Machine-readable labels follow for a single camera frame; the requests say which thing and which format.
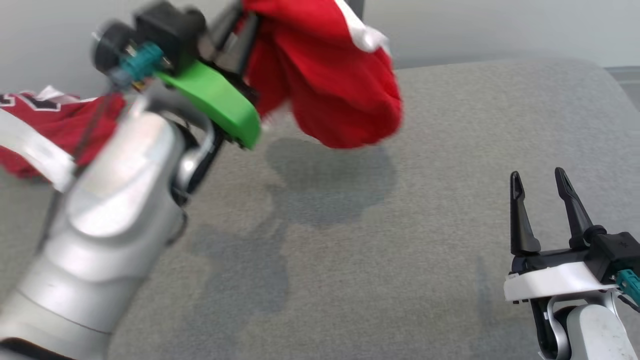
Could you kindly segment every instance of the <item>red cloth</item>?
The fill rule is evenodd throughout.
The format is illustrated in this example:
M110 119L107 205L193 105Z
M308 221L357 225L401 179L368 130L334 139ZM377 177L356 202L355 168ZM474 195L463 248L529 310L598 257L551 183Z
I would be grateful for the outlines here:
M247 73L260 93L260 115L290 99L302 131L333 148L373 144L395 133L402 101L391 59L382 47L362 49L370 33L353 12L345 14L350 9L342 0L244 5L263 16Z
M82 101L64 94L47 100L40 100L31 92L0 94L0 111L11 113L72 154L102 101L103 97ZM111 97L110 105L89 137L81 158L76 159L78 165L88 165L100 152L115 130L115 120L124 106L125 101L120 94ZM0 147L0 164L17 177L40 175L25 159L4 147Z

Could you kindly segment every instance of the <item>gray table surface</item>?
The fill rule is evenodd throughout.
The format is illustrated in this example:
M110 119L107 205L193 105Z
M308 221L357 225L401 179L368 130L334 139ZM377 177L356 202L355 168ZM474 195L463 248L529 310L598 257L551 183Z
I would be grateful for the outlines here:
M569 238L556 166L594 222L640 237L639 114L580 61L397 75L404 126L380 146L333 151L282 124L254 152L224 149L111 358L539 359L531 310L502 293L509 174L544 249ZM50 189L0 179L1 299ZM619 308L640 351L640 316Z

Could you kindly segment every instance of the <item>jersey number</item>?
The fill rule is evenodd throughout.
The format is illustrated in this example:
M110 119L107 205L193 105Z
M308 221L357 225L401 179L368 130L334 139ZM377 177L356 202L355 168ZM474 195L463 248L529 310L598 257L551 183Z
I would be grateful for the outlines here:
M11 108L15 106L16 97L22 99L35 111L60 111L60 104L49 100L38 100L33 95L27 93L18 95L0 94L0 108Z

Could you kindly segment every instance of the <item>teal connector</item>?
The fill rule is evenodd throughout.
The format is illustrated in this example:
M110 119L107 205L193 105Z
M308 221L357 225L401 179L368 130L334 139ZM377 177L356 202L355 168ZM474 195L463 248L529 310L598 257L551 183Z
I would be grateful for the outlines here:
M623 293L629 295L640 306L640 279L633 271L627 269L618 272L616 283Z
M132 82L141 81L161 66L164 53L152 42L144 43L136 50L135 56L128 56L120 63L120 69L128 73Z

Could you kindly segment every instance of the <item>white stripe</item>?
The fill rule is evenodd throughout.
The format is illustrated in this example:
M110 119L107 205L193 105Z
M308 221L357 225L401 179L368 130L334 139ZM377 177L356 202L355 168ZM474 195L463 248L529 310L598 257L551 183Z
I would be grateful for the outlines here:
M73 179L74 159L21 119L0 110L0 146L20 154L29 164L64 192Z
M55 102L56 104L62 105L78 104L80 102L92 102L97 99L96 97L93 97L91 99L79 99L78 97L67 95L51 85L44 88L38 95L35 96L35 98L39 101L51 101Z
M373 53L382 48L389 56L391 55L389 39L383 33L365 25L344 0L335 0L335 4L340 8L347 22L351 40L356 47L367 53Z

